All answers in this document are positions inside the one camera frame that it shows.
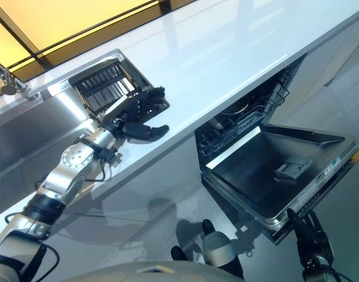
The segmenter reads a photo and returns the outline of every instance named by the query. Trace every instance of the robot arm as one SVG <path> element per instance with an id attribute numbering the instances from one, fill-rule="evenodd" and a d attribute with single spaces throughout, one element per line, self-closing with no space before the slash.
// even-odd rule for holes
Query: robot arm
<path id="1" fill-rule="evenodd" d="M 97 163 L 115 161 L 118 140 L 134 137 L 153 141 L 169 130 L 166 125 L 151 128 L 137 122 L 164 95 L 163 88 L 156 88 L 119 99 L 93 134 L 78 139 L 63 152 L 36 195 L 0 234 L 0 281 L 32 280 L 46 252 L 41 242 L 50 236 L 52 226 Z"/>

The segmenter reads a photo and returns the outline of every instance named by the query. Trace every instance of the dish rack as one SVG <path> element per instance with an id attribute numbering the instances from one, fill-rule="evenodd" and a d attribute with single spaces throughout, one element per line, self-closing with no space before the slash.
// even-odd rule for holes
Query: dish rack
<path id="1" fill-rule="evenodd" d="M 195 134 L 199 162 L 204 164 L 211 161 L 282 105 L 290 94 L 287 86 L 293 72 L 294 67 L 285 68 L 248 93 L 249 104 L 242 112 L 235 115 L 218 114 L 216 119 L 223 117 L 220 122 L 222 129 L 216 129 L 209 123 L 198 128 Z"/>
<path id="2" fill-rule="evenodd" d="M 77 91 L 90 118 L 98 123 L 107 109 L 121 97 L 153 88 L 120 51 L 116 53 L 116 57 L 96 64 L 68 80 Z M 168 107 L 169 103 L 164 100 L 158 110 L 149 112 L 140 122 L 151 119 Z"/>

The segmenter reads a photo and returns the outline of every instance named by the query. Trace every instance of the white countertop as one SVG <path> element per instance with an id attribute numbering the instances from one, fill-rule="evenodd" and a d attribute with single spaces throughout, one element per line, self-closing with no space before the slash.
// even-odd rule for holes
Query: white countertop
<path id="1" fill-rule="evenodd" d="M 359 0 L 199 0 L 28 84 L 37 92 L 119 48 L 153 85 L 165 87 L 170 108 L 146 124 L 167 124 L 169 132 L 157 142 L 125 143 L 114 177 L 92 192 L 97 197 L 358 18 Z M 0 223 L 5 226 L 2 216 L 20 208 L 1 214 Z"/>

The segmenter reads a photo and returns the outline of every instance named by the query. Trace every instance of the sink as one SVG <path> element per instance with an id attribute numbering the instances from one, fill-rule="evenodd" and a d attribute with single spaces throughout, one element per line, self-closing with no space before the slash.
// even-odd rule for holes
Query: sink
<path id="1" fill-rule="evenodd" d="M 64 149 L 94 126 L 73 88 L 0 115 L 0 213 L 34 192 Z"/>

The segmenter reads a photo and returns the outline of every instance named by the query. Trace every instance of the cabinet door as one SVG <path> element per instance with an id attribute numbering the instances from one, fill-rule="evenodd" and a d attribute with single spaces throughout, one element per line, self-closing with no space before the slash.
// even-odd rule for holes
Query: cabinet door
<path id="1" fill-rule="evenodd" d="M 332 80 L 359 47 L 359 20 L 310 51 L 288 87 L 290 95 L 273 113 L 270 123 L 280 124 L 295 108 Z"/>

